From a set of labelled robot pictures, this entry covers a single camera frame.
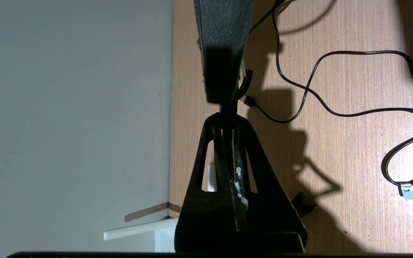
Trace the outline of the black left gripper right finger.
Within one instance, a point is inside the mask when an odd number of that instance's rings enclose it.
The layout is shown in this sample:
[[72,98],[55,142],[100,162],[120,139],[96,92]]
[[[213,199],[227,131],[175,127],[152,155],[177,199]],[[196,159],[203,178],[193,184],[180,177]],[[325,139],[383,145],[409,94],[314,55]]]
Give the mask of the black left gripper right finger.
[[251,123],[236,116],[232,129],[232,203],[244,250],[303,253],[308,231],[282,188]]

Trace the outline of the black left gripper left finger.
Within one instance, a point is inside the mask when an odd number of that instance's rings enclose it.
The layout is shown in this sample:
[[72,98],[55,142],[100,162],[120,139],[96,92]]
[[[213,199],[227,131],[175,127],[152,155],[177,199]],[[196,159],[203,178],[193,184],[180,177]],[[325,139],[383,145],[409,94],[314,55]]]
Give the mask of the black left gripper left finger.
[[[236,233],[230,169],[232,158],[222,135],[222,117],[208,117],[200,134],[193,171],[177,222],[174,246],[177,253],[227,253]],[[217,192],[201,188],[208,144],[214,144]]]

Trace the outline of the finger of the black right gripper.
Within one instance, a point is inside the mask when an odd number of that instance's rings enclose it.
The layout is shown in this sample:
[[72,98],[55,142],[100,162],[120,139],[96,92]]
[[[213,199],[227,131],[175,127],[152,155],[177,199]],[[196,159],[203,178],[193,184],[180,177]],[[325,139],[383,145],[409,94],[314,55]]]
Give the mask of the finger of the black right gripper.
[[254,0],[195,0],[194,11],[209,103],[231,103],[255,7]]

